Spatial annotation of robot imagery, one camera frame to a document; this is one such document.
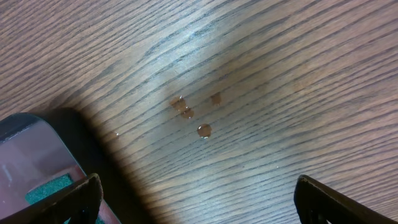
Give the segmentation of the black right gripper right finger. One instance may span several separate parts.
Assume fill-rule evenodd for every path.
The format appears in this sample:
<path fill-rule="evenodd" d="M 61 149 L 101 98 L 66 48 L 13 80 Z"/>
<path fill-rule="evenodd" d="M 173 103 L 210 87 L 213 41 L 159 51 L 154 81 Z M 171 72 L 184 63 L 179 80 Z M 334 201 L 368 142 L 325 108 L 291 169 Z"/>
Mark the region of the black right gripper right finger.
<path fill-rule="evenodd" d="M 397 224 L 307 175 L 297 179 L 294 203 L 303 224 Z"/>

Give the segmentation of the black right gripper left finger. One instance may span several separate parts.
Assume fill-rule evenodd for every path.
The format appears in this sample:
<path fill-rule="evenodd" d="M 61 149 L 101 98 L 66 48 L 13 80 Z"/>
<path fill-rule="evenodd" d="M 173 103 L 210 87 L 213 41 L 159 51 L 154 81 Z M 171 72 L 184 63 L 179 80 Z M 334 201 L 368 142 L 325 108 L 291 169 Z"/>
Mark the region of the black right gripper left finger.
<path fill-rule="evenodd" d="M 3 218 L 1 224 L 95 224 L 102 199 L 100 177 L 94 173 Z"/>

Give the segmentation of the green scrub sponge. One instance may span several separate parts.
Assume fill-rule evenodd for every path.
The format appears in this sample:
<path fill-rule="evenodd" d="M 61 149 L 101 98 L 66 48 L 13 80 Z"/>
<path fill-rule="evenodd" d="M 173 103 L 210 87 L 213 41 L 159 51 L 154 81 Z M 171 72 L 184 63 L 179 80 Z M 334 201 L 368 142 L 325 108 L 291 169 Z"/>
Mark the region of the green scrub sponge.
<path fill-rule="evenodd" d="M 26 196 L 26 199 L 33 205 L 73 183 L 74 182 L 72 181 L 71 177 L 65 174 L 29 192 Z"/>

